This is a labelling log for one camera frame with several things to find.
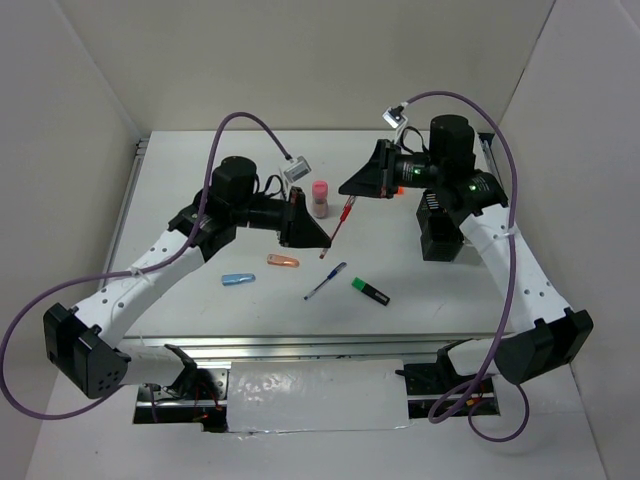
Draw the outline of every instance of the green marker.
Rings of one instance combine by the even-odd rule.
[[[389,301],[391,300],[384,293],[372,287],[367,282],[365,282],[364,280],[358,277],[353,279],[353,282],[351,282],[351,285],[353,285],[357,290],[360,290],[367,297],[373,298],[376,302],[381,303],[385,307],[389,304]]]

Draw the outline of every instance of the cable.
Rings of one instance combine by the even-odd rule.
[[[473,433],[475,433],[480,438],[482,438],[483,440],[486,440],[488,442],[504,443],[504,442],[510,442],[514,438],[518,437],[522,432],[524,432],[524,429],[527,428],[527,424],[529,423],[529,416],[531,414],[531,407],[529,405],[529,398],[527,398],[527,394],[525,393],[523,388],[520,385],[516,385],[515,387],[520,392],[520,395],[522,395],[522,400],[524,402],[524,417],[523,417],[522,423],[520,424],[518,429],[515,432],[513,432],[512,434],[507,435],[506,437],[500,437],[500,438],[490,437],[490,436],[485,435],[484,433],[482,433],[480,430],[478,430],[478,427],[476,427],[473,424],[473,415],[476,412],[476,410],[478,408],[480,408],[482,405],[491,402],[490,399],[485,398],[484,400],[480,400],[480,401],[476,402],[473,405],[473,407],[471,407],[471,410],[469,410],[469,415],[467,416],[467,421],[469,422],[469,426],[471,427],[471,430],[473,430]]]
[[[422,133],[420,133],[420,130],[418,130],[415,127],[412,126],[407,126],[404,127],[404,130],[402,130],[402,133],[400,134],[400,138],[398,139],[398,141],[396,142],[396,145],[398,145],[400,148],[402,148],[403,150],[411,153],[411,154],[415,154],[415,150],[410,149],[409,147],[407,147],[404,143],[404,141],[407,138],[407,132],[413,132],[416,133],[419,137],[420,137],[420,141],[421,141],[421,146],[422,146],[422,153],[429,153],[429,150],[427,149],[427,146],[424,144],[424,137],[422,136]]]
[[[215,403],[215,404],[216,404],[216,410],[219,410],[219,409],[220,409],[220,405],[218,404],[218,397],[217,397],[217,395],[214,393],[214,391],[213,391],[213,390],[211,390],[211,389],[209,388],[209,386],[208,386],[206,383],[204,383],[204,382],[200,382],[200,385],[202,385],[202,387],[203,387],[203,388],[204,388],[204,389],[209,393],[209,395],[211,395],[211,398],[212,398],[212,400],[213,400],[213,403]]]
[[[498,137],[498,139],[500,140],[500,143],[502,144],[502,147],[504,148],[505,154],[507,156],[507,161],[509,162],[509,169],[511,171],[511,206],[509,208],[508,228],[509,229],[513,228],[516,221],[516,206],[518,203],[518,172],[516,171],[516,164],[513,158],[513,154],[511,153],[511,148],[509,147],[509,143],[507,142],[507,139],[502,133],[502,130],[500,129],[498,124],[489,116],[489,114],[477,103],[468,99],[464,95],[460,95],[459,93],[449,92],[446,90],[434,90],[431,92],[424,92],[424,93],[415,95],[409,98],[404,104],[402,104],[402,108],[404,108],[405,106],[411,105],[412,103],[415,103],[418,100],[421,100],[423,98],[436,97],[436,96],[451,97],[466,103],[471,108],[473,108],[482,118],[484,118],[487,121],[487,123],[491,126],[491,128],[496,132],[496,136]],[[489,365],[491,364],[491,362],[496,356],[496,352],[498,351],[498,346],[500,345],[500,340],[502,339],[505,329],[507,328],[507,321],[509,319],[509,312],[511,311],[511,305],[513,304],[513,295],[515,292],[515,283],[516,283],[516,242],[513,235],[509,235],[507,237],[507,242],[509,244],[509,282],[507,284],[507,293],[505,296],[504,307],[502,309],[502,315],[500,317],[500,323],[498,324],[498,328],[493,338],[493,342],[491,343],[491,347],[489,348],[489,351],[487,352],[487,356],[485,357],[484,362],[482,362],[482,365],[480,366],[480,369],[478,370],[478,373],[476,373],[476,376],[473,378],[473,380],[469,380],[468,382],[465,382],[459,385],[453,390],[450,390],[449,392],[445,393],[442,397],[440,397],[433,404],[433,406],[429,410],[429,421],[431,423],[437,424],[437,423],[444,422],[446,419],[454,415],[456,412],[458,412],[461,408],[465,406],[467,400],[471,398],[471,395],[478,389],[478,387],[482,383],[482,380],[485,377],[485,374],[489,368]],[[452,394],[457,393],[462,388],[466,388],[462,396],[451,407],[445,410],[444,413],[436,416],[436,411],[438,410],[438,408],[442,406],[442,404]],[[527,422],[529,420],[529,409],[528,409],[529,402],[524,390],[522,390],[522,388],[519,386],[518,388],[521,391],[522,396],[525,399],[525,405],[527,406],[527,408],[525,409],[525,418],[520,428],[518,428],[518,430],[514,432],[514,434],[509,435],[508,437],[505,437],[506,440],[491,439],[491,437],[487,437],[484,434],[480,435],[482,438],[489,441],[508,441],[508,440],[512,440],[513,438],[520,435],[520,433],[522,433],[522,431],[524,430],[524,427],[526,427]],[[472,426],[473,431],[475,433],[479,433],[478,430],[473,426],[471,420],[469,420],[469,423]]]
[[[153,385],[149,384],[149,396],[151,397],[151,417],[153,423],[158,423],[158,412],[156,411],[156,397],[153,394]]]
[[[253,194],[255,195],[256,193],[260,192],[260,177],[258,176],[258,174],[256,173],[256,176],[254,178],[254,191]]]
[[[204,209],[207,203],[207,194],[209,193],[209,187],[211,182],[211,172],[213,171],[213,163],[215,160],[216,151],[218,150],[218,145],[220,143],[220,138],[222,137],[222,132],[224,131],[226,126],[229,124],[229,122],[240,117],[248,118],[254,121],[255,123],[257,123],[258,125],[260,125],[260,127],[267,133],[267,135],[269,135],[269,137],[271,137],[271,139],[275,142],[276,146],[278,147],[278,149],[280,149],[285,159],[290,160],[291,158],[293,158],[289,154],[289,152],[287,152],[287,150],[284,148],[280,140],[278,140],[278,137],[276,137],[275,133],[273,133],[273,131],[267,126],[266,123],[264,123],[255,115],[248,112],[234,112],[234,113],[230,113],[225,118],[223,118],[213,137],[213,143],[211,145],[211,150],[209,151],[209,159],[207,160],[207,168],[205,170],[205,175],[204,175],[204,185],[202,187],[202,195],[200,196],[200,204],[198,205],[198,215],[195,221],[193,222],[193,228],[189,233],[189,237],[184,242],[184,245],[182,245],[182,247],[180,247],[180,249],[174,255],[172,255],[168,259],[156,265],[152,265],[146,268],[141,268],[140,273],[143,273],[143,274],[152,273],[152,272],[155,272],[156,270],[160,270],[161,268],[166,267],[167,265],[170,265],[175,260],[177,260],[187,250],[187,248],[189,248],[190,245],[193,243],[193,240],[198,233],[199,225],[202,222],[202,217],[204,216]],[[20,321],[22,321],[24,316],[36,304],[38,304],[48,296],[53,295],[54,293],[59,292],[60,290],[64,290],[65,288],[72,287],[74,285],[79,285],[81,283],[87,283],[87,282],[95,282],[97,280],[109,280],[112,278],[130,277],[132,275],[133,275],[133,272],[129,270],[124,270],[121,272],[109,272],[109,273],[99,273],[95,275],[86,275],[84,277],[68,280],[66,282],[63,282],[59,285],[51,287],[50,289],[42,292],[40,295],[36,296],[33,300],[27,303],[22,308],[22,310],[18,312],[18,314],[9,324],[7,331],[2,337],[2,343],[0,343],[0,390],[2,391],[2,394],[4,395],[4,397],[7,399],[7,401],[13,408],[18,410],[20,413],[27,415],[28,417],[35,418],[37,420],[64,420],[64,419],[72,418],[72,417],[81,415],[85,412],[88,412],[89,410],[100,405],[102,402],[104,402],[107,398],[109,398],[111,395],[113,395],[113,393],[117,391],[115,390],[111,395],[107,397],[103,397],[97,402],[87,405],[86,407],[81,408],[80,410],[76,410],[68,413],[55,414],[55,415],[40,413],[25,407],[13,396],[13,394],[9,390],[9,386],[7,385],[7,379],[4,373],[4,363],[5,363],[7,347],[9,346],[9,340],[11,339],[11,335],[13,334],[14,330],[16,329]]]
[[[274,178],[277,179],[278,182],[280,183],[280,189],[275,193],[267,193],[269,191],[269,188],[271,187],[271,182],[273,181]],[[262,192],[260,192],[260,193],[262,193],[267,198],[273,198],[276,195],[286,196],[285,191],[284,191],[284,182],[282,181],[282,177],[280,177],[280,175],[277,175],[277,174],[269,176],[269,178],[267,178],[267,182],[264,185],[264,190]]]

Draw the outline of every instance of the blue object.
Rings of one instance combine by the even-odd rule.
[[[222,284],[225,287],[229,285],[239,285],[241,283],[251,283],[256,281],[253,273],[230,273],[222,276]]]
[[[323,281],[320,285],[318,285],[316,288],[314,288],[314,289],[313,289],[313,290],[311,290],[308,294],[306,294],[306,295],[304,296],[304,299],[305,299],[305,300],[309,300],[311,297],[313,297],[313,296],[316,294],[316,292],[317,292],[318,290],[320,290],[322,287],[324,287],[324,286],[327,284],[327,282],[328,282],[329,280],[331,280],[333,277],[335,277],[335,276],[338,274],[338,272],[340,272],[341,270],[343,270],[343,269],[344,269],[344,267],[346,267],[346,266],[347,266],[347,262],[342,262],[342,263],[340,263],[340,265],[338,265],[336,268],[334,268],[333,270],[331,270],[331,273],[329,273],[329,275],[327,276],[327,278],[325,278],[325,279],[324,279],[324,281]]]

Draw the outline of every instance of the cable tie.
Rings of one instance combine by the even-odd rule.
[[[517,235],[519,233],[520,233],[520,229],[516,225],[514,225],[513,227],[508,228],[507,231],[504,232],[504,234],[502,236],[505,237],[505,238],[508,238],[508,237],[515,236],[515,235]]]
[[[128,270],[131,272],[131,276],[133,278],[140,277],[148,284],[153,285],[153,280],[151,280],[151,278],[149,278],[149,276],[146,273],[144,273],[141,268],[131,266],[128,268]]]

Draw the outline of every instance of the tabletop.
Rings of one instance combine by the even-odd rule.
[[[376,140],[392,133],[277,132],[290,153],[303,155],[313,169],[299,182],[307,202],[314,180],[328,182],[330,213],[318,223],[329,234],[346,201],[338,195],[338,187],[368,161]],[[191,203],[202,188],[213,135],[153,132],[129,199],[113,268],[128,268],[155,242],[167,222]],[[486,169],[479,141],[475,153],[478,168]],[[283,161],[262,131],[225,132],[216,164],[231,155],[254,160],[263,184]],[[175,285],[128,335],[492,333],[503,300],[484,265],[472,255],[461,255],[463,259],[453,264],[422,260],[415,215],[421,194],[418,189],[406,189],[404,195],[389,200],[359,198],[324,260],[319,259],[319,249],[281,248],[274,232],[239,228],[234,242]],[[300,267],[267,265],[270,253],[295,257]],[[340,262],[347,262],[347,268],[313,298],[303,300]],[[229,273],[253,273],[256,281],[223,287],[220,277]],[[389,305],[382,306],[351,287],[356,276],[389,296]]]

